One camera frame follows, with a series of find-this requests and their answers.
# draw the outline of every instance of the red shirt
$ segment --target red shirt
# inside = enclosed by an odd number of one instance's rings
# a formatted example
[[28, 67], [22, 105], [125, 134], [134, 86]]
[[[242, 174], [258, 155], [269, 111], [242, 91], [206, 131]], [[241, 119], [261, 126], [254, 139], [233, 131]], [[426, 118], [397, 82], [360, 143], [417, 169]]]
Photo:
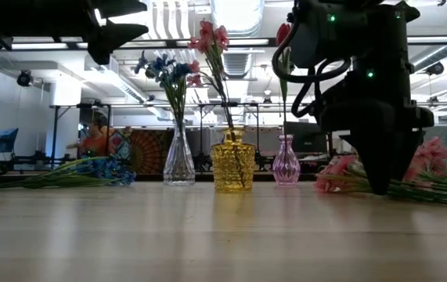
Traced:
[[[86, 153], [87, 151], [94, 152], [97, 157], [106, 157], [105, 154], [106, 148], [106, 137], [101, 136], [97, 139], [88, 137], [82, 141], [81, 149], [83, 149], [82, 153]], [[114, 148], [112, 147], [111, 142], [108, 144], [108, 154], [113, 154]]]

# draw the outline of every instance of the table surface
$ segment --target table surface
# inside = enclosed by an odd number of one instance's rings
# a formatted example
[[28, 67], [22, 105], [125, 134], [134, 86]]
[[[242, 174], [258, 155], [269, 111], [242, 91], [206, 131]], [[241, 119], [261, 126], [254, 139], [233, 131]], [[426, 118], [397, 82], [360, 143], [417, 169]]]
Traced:
[[447, 207], [311, 183], [0, 190], [0, 281], [447, 281]]

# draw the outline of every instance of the pink glass vase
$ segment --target pink glass vase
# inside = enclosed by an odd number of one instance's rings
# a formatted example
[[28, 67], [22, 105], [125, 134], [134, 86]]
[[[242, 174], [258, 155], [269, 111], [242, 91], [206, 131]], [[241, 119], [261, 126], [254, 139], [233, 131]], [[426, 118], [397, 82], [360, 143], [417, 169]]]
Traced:
[[273, 161], [273, 177], [279, 185], [296, 185], [300, 177], [300, 162], [293, 152], [293, 135], [279, 136], [280, 150]]

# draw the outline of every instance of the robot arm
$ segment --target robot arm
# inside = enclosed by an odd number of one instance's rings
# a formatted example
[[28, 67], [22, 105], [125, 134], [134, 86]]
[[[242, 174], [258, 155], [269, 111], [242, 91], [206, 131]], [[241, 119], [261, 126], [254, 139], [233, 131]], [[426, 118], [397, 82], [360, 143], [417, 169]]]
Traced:
[[[357, 149], [377, 194], [387, 193], [391, 179], [402, 179], [424, 135], [422, 128], [434, 125], [431, 111], [417, 107], [410, 94], [413, 65], [406, 24], [419, 16], [405, 2], [296, 0], [288, 18], [291, 32], [272, 58], [279, 78], [304, 84], [291, 112], [313, 115], [326, 132], [350, 130], [344, 139]], [[285, 48], [291, 48], [291, 62], [307, 68], [308, 75], [289, 75], [278, 68]], [[337, 61], [343, 64], [323, 73]], [[344, 73], [342, 81], [321, 93], [321, 81]], [[299, 110], [312, 84], [315, 101]]]

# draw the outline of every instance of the pillar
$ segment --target pillar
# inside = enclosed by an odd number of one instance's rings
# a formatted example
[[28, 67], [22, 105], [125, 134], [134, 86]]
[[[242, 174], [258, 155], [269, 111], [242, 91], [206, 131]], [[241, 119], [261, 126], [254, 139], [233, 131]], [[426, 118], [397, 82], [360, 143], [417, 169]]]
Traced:
[[[61, 77], [56, 83], [51, 84], [51, 105], [76, 105], [81, 102], [81, 83], [71, 77]], [[81, 110], [66, 107], [59, 109], [55, 158], [70, 154], [75, 157], [75, 150], [68, 150], [67, 145], [78, 141], [78, 125]], [[48, 116], [47, 137], [45, 141], [45, 153], [51, 157], [52, 140], [54, 131], [55, 110], [51, 109]]]

